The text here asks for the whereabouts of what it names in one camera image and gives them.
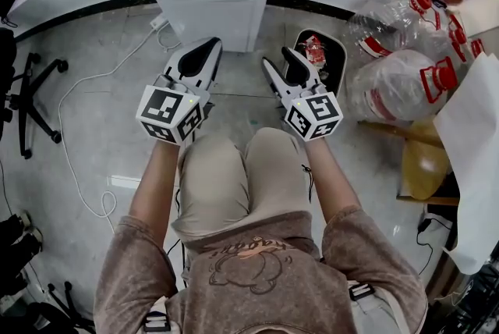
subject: white cable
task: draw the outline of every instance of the white cable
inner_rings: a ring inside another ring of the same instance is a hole
[[[117,202],[116,202],[116,196],[111,192],[111,191],[105,191],[104,193],[102,193],[102,196],[101,196],[101,206],[102,206],[102,210],[104,211],[104,214],[103,215],[99,215],[97,212],[95,212],[87,203],[86,201],[83,199],[83,195],[81,194],[81,190],[80,190],[80,184],[78,183],[78,179],[76,178],[76,174],[75,174],[75,171],[73,169],[73,166],[71,165],[71,161],[69,160],[69,155],[68,155],[68,149],[65,145],[65,139],[64,139],[64,130],[62,128],[62,117],[61,117],[61,105],[62,103],[64,102],[65,98],[69,95],[69,93],[71,93],[71,91],[73,91],[75,89],[75,87],[82,83],[83,81],[86,81],[86,80],[90,80],[90,79],[97,79],[98,77],[105,77],[105,76],[110,76],[112,75],[114,72],[116,72],[116,70],[118,70],[119,68],[121,68],[121,66],[128,60],[128,58],[130,58],[133,54],[135,54],[140,47],[142,47],[147,39],[152,35],[152,33],[154,33],[154,29],[151,30],[149,32],[149,34],[140,42],[139,45],[137,45],[132,52],[130,52],[111,72],[108,72],[108,73],[100,73],[98,75],[93,75],[93,76],[88,76],[88,77],[84,77],[83,79],[79,79],[76,83],[73,84],[73,86],[69,89],[69,91],[67,93],[64,94],[64,96],[61,98],[61,101],[59,102],[59,107],[58,107],[58,117],[59,117],[59,125],[61,127],[61,138],[62,138],[62,146],[64,147],[64,152],[65,152],[65,158],[66,160],[68,161],[68,165],[69,165],[69,169],[71,170],[71,173],[73,174],[73,179],[75,180],[75,184],[76,184],[76,189],[78,190],[78,195],[80,196],[80,200],[83,202],[83,204],[85,205],[85,207],[96,217],[98,218],[101,218],[101,219],[107,219],[108,220],[108,223],[111,227],[111,230],[112,232],[114,233],[115,232],[115,229],[114,227],[112,226],[111,224],[111,220],[109,219],[109,215],[115,211],[116,209],[116,205],[117,205]],[[106,208],[105,208],[105,205],[104,205],[104,197],[106,194],[109,194],[111,195],[112,199],[113,199],[113,205],[112,205],[112,208],[111,208],[111,211],[109,212],[106,212]]]
[[[440,298],[435,298],[435,300],[445,300],[447,298],[451,298],[451,303],[452,303],[452,306],[458,306],[459,302],[461,302],[464,297],[466,295],[468,295],[469,291],[471,291],[471,289],[473,288],[473,280],[471,280],[471,282],[466,286],[466,288],[461,291],[460,293],[458,293],[457,291],[454,291],[453,293],[449,293],[447,294],[445,297],[440,297]],[[461,296],[461,298],[459,298],[459,300],[457,302],[454,302],[454,295],[458,295],[458,296]]]
[[[163,52],[168,52],[169,50],[172,50],[173,48],[177,48],[177,47],[181,44],[181,43],[179,42],[179,43],[177,43],[177,44],[175,44],[175,45],[173,45],[173,46],[171,46],[171,47],[167,47],[166,45],[164,45],[163,43],[161,43],[161,38],[160,38],[161,31],[162,31],[164,28],[168,27],[169,25],[170,25],[170,23],[169,23],[169,22],[165,23],[165,24],[161,27],[161,29],[160,29],[160,30],[158,30],[158,31],[157,31],[157,33],[156,33],[156,41],[157,41],[157,44],[158,44],[161,48],[163,48]]]

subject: cartoon print on shirt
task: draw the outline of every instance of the cartoon print on shirt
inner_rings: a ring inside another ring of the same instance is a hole
[[[289,244],[278,240],[263,240],[254,237],[250,243],[229,244],[215,251],[210,258],[220,257],[210,266],[211,286],[234,286],[249,288],[256,295],[271,292],[277,285],[278,277],[283,272],[283,263],[290,265],[291,256],[283,260],[278,252],[294,249]],[[241,277],[241,270],[249,274]]]

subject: plastic bottle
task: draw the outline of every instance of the plastic bottle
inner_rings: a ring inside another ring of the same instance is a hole
[[[409,47],[433,61],[449,57],[457,71],[460,65],[466,62],[462,50],[462,46],[467,42],[465,32],[460,25],[454,26],[445,13],[434,12],[434,15],[438,15],[438,26],[423,17],[418,23],[419,33]]]
[[[357,68],[375,58],[417,44],[421,15],[431,0],[379,0],[367,2],[346,24],[342,43]]]
[[[356,72],[347,87],[349,109],[358,120],[422,119],[444,106],[457,83],[448,57],[435,64],[419,52],[396,51]]]

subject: red bottle cap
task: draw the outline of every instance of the red bottle cap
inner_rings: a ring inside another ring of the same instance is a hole
[[[450,90],[458,85],[458,77],[455,75],[454,68],[438,68],[438,80],[441,82],[444,90]]]
[[[425,11],[431,8],[431,0],[416,0],[418,6]]]

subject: beige shirt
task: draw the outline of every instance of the beige shirt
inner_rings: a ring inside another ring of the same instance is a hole
[[[135,334],[152,304],[168,299],[184,333],[355,333],[347,280],[385,288],[411,332],[426,310],[416,272],[359,208],[338,213],[324,230],[320,262],[311,216],[293,212],[186,244],[195,255],[178,292],[165,252],[142,222],[116,230],[94,307],[99,334]]]

